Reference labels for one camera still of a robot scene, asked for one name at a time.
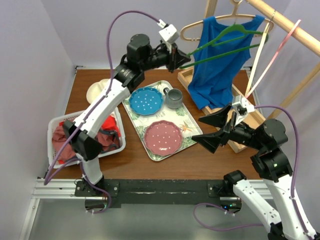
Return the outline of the blue tank top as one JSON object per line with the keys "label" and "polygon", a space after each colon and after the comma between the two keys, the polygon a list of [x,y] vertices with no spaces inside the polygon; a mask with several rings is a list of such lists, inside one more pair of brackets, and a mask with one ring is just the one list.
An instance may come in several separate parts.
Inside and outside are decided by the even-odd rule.
{"label": "blue tank top", "polygon": [[[196,52],[194,60],[200,61],[223,53],[234,51],[251,45],[253,35],[235,39],[243,34],[233,31],[217,42],[230,41],[218,46],[208,46]],[[244,63],[251,58],[250,50],[213,59],[194,66],[193,77],[188,85],[189,94],[199,110],[204,107],[222,108],[233,99],[232,84]]]}

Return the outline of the green velvet hanger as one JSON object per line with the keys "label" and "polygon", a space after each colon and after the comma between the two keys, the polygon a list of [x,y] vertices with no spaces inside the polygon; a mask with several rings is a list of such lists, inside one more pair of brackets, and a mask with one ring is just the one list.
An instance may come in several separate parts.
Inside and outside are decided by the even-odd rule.
{"label": "green velvet hanger", "polygon": [[[195,53],[197,53],[199,51],[202,51],[203,49],[205,49],[205,48],[207,48],[209,46],[217,47],[217,46],[225,45],[225,44],[228,44],[228,43],[231,43],[231,42],[234,42],[234,41],[242,40],[242,39],[246,38],[248,35],[259,35],[259,36],[264,37],[264,38],[261,38],[262,44],[264,45],[269,39],[269,28],[270,28],[270,22],[268,22],[266,24],[265,30],[263,32],[247,30],[241,24],[233,24],[233,25],[228,26],[227,28],[225,28],[216,38],[214,38],[213,40],[207,42],[206,44],[198,47],[196,50],[188,53],[187,55],[190,57],[190,56],[194,55]],[[222,37],[224,37],[225,35],[227,35],[228,33],[231,33],[231,32],[240,32],[243,35],[239,36],[239,37],[236,37],[236,38],[229,39],[229,40],[217,42]],[[182,69],[186,69],[186,68],[189,68],[189,67],[192,67],[192,66],[196,66],[196,65],[208,62],[208,61],[212,61],[212,60],[218,59],[218,58],[222,58],[222,57],[225,57],[225,56],[228,56],[228,55],[231,55],[231,54],[235,54],[235,53],[239,53],[239,52],[242,52],[242,51],[245,51],[245,50],[256,48],[258,46],[259,46],[259,44],[254,44],[254,45],[248,45],[248,46],[245,46],[245,47],[237,48],[237,49],[234,49],[234,50],[231,50],[231,51],[228,51],[228,52],[224,52],[224,53],[221,53],[221,54],[218,54],[218,55],[214,55],[212,57],[207,57],[205,59],[202,59],[202,60],[199,60],[199,61],[195,61],[195,62],[187,64],[187,65],[180,66],[179,69],[181,69],[181,70]]]}

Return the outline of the cream wooden hanger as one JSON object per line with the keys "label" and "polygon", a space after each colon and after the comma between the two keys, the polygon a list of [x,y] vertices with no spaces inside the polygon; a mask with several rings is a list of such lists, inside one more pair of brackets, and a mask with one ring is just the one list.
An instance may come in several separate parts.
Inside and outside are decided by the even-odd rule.
{"label": "cream wooden hanger", "polygon": [[259,83],[262,81],[262,79],[264,78],[265,74],[267,73],[267,71],[269,70],[269,68],[271,66],[269,64],[265,68],[265,70],[263,71],[263,73],[261,74],[259,79],[255,82],[254,86],[252,86],[252,82],[253,82],[254,77],[255,77],[255,72],[256,72],[256,69],[257,69],[257,66],[258,66],[260,55],[262,53],[265,41],[267,40],[267,35],[268,35],[268,32],[269,32],[269,28],[270,28],[270,25],[271,25],[271,23],[272,23],[272,21],[274,19],[274,16],[275,16],[276,12],[277,12],[276,10],[273,11],[271,19],[267,22],[267,24],[265,26],[265,29],[264,29],[264,31],[262,33],[261,41],[260,41],[260,44],[258,46],[257,53],[255,55],[255,59],[254,59],[254,62],[253,62],[253,66],[252,66],[252,69],[251,69],[251,72],[250,72],[249,80],[248,80],[248,83],[247,83],[247,86],[246,86],[246,90],[245,90],[245,94],[244,94],[246,99],[253,93],[253,91],[256,89],[256,87],[259,85]]}

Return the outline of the pink plastic hanger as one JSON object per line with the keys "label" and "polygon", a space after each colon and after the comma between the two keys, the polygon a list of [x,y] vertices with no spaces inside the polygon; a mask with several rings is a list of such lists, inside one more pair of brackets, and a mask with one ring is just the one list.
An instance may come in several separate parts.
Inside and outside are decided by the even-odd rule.
{"label": "pink plastic hanger", "polygon": [[257,88],[257,86],[260,84],[260,82],[263,80],[263,78],[265,77],[266,73],[268,72],[268,70],[270,69],[270,67],[272,66],[272,64],[274,63],[274,61],[276,60],[277,56],[279,55],[280,51],[282,50],[282,48],[284,47],[284,45],[288,42],[289,38],[292,36],[292,34],[295,32],[295,30],[297,29],[297,27],[299,26],[300,22],[302,20],[299,19],[293,26],[293,28],[289,31],[289,33],[286,35],[286,37],[282,40],[282,42],[280,43],[279,47],[277,48],[275,54],[273,55],[272,59],[270,60],[269,64],[266,66],[266,68],[264,69],[264,71],[262,72],[262,74],[260,75],[260,77],[258,78],[258,80],[255,82],[255,84],[253,85],[253,87],[248,91],[248,93],[245,94],[245,97],[248,98],[253,92],[254,90]]}

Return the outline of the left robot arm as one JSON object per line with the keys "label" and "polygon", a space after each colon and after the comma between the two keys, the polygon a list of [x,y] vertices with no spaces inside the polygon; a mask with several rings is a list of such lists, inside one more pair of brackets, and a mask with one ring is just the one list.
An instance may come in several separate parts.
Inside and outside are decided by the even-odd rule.
{"label": "left robot arm", "polygon": [[179,34],[162,35],[160,44],[153,48],[150,38],[135,34],[126,46],[126,54],[110,75],[110,83],[74,121],[66,120],[63,131],[72,149],[80,159],[80,167],[87,182],[86,191],[99,196],[104,190],[104,175],[100,169],[98,155],[102,145],[96,135],[107,117],[115,108],[144,81],[145,72],[165,66],[174,72],[191,58],[178,49]]}

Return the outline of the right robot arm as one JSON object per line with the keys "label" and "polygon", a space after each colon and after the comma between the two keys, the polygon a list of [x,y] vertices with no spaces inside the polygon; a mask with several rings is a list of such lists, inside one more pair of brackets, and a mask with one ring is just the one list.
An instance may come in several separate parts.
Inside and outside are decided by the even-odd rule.
{"label": "right robot arm", "polygon": [[230,103],[224,108],[199,118],[217,127],[213,133],[194,135],[192,140],[215,153],[228,141],[256,149],[252,165],[271,193],[272,207],[239,170],[224,175],[222,190],[230,197],[238,196],[259,219],[270,240],[318,240],[320,238],[305,214],[295,189],[297,167],[292,167],[281,146],[288,141],[284,124],[274,118],[253,129],[244,119],[257,109],[248,101]]}

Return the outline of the wooden clothes rack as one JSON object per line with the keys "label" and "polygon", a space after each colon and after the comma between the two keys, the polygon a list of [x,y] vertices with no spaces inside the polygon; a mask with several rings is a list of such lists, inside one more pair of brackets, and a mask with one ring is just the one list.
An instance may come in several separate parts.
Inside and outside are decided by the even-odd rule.
{"label": "wooden clothes rack", "polygon": [[[286,31],[287,33],[294,27],[294,23],[287,19],[280,12],[269,6],[262,0],[248,0],[247,1],[251,6],[257,9],[261,14],[267,17],[268,21],[273,22],[273,25],[279,26],[281,29]],[[208,0],[206,3],[206,9],[204,17],[211,17],[215,13],[215,9],[217,6],[216,0]],[[185,41],[195,42],[198,41],[198,38],[186,38],[184,33],[186,30],[201,25],[202,21],[194,22],[189,25],[186,25],[181,29],[180,38]],[[292,37],[315,53],[317,56],[320,55],[320,42],[311,36],[309,33],[304,31],[302,28],[297,27],[292,32]],[[185,89],[188,88],[193,76],[193,67],[185,66],[183,71],[178,74],[178,80],[183,85]],[[304,90],[311,85],[312,82],[320,75],[320,65],[317,64],[310,73],[299,83],[299,85],[282,101],[280,104],[281,107],[288,107]],[[252,124],[254,127],[257,127],[265,120],[259,111],[255,110],[253,113],[250,113],[247,119],[247,122]]]}

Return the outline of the grey ceramic mug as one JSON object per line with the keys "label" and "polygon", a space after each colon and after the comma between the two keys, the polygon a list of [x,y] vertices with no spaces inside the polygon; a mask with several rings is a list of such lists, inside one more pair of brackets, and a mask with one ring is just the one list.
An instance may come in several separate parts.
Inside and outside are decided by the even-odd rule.
{"label": "grey ceramic mug", "polygon": [[163,93],[165,95],[165,104],[168,108],[175,110],[182,106],[183,94],[179,89],[166,87],[163,89]]}

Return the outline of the pink dotted plate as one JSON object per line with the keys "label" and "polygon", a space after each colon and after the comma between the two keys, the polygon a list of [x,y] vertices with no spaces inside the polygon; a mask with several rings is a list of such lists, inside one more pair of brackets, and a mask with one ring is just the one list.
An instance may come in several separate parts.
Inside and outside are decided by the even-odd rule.
{"label": "pink dotted plate", "polygon": [[183,136],[173,122],[160,120],[146,128],[143,140],[146,148],[154,155],[167,156],[181,147]]}

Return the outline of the blue dotted plate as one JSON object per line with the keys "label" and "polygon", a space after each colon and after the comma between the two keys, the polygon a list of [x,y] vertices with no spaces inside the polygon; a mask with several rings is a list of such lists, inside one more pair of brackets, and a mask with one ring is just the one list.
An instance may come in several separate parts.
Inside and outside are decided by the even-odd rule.
{"label": "blue dotted plate", "polygon": [[131,110],[141,116],[154,115],[162,108],[163,102],[163,95],[153,87],[139,88],[129,98]]}

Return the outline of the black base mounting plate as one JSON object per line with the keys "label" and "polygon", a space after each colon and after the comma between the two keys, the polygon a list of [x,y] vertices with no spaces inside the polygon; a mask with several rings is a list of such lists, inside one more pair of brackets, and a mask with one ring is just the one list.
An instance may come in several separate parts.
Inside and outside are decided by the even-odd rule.
{"label": "black base mounting plate", "polygon": [[222,180],[207,179],[105,179],[103,189],[111,196],[111,207],[122,205],[220,204],[237,197],[223,189]]}

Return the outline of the cream divided plate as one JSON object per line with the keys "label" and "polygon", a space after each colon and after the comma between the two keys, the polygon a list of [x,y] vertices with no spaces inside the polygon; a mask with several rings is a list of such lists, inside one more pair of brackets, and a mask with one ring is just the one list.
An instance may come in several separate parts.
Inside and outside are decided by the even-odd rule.
{"label": "cream divided plate", "polygon": [[100,81],[93,83],[86,92],[86,100],[91,104],[96,97],[103,91],[106,85],[109,84],[110,79],[105,78]]}

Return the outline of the white plastic basket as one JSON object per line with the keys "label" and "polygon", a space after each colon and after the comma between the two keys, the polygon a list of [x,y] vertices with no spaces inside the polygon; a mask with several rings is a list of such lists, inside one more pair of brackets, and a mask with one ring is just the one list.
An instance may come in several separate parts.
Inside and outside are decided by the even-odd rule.
{"label": "white plastic basket", "polygon": [[[70,113],[67,115],[56,117],[49,122],[47,131],[47,155],[49,165],[52,165],[56,153],[60,150],[62,145],[67,140],[63,131],[63,123],[66,120],[69,120],[71,122],[74,121],[74,119],[76,119],[82,113],[82,111]],[[95,139],[102,145],[102,151],[98,155],[99,158],[119,153],[125,148],[125,131],[121,114],[118,108],[115,108],[110,116],[102,124]],[[68,144],[59,156],[57,162],[54,165],[54,168],[58,169],[65,163],[68,163],[69,166],[75,165],[78,162],[71,162],[71,159],[76,158],[77,156],[75,151],[73,151],[71,145]]]}

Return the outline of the aluminium rail frame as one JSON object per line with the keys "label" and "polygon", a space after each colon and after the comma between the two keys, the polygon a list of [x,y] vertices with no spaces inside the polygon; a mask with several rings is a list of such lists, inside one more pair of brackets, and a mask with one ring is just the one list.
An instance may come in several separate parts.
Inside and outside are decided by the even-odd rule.
{"label": "aluminium rail frame", "polygon": [[20,240],[27,240],[30,237],[31,230],[36,218],[36,213],[41,199],[82,199],[82,200],[101,200],[101,197],[95,196],[76,196],[76,185],[72,179],[53,179],[47,185],[44,180],[39,178],[31,195],[31,201],[21,230]]}

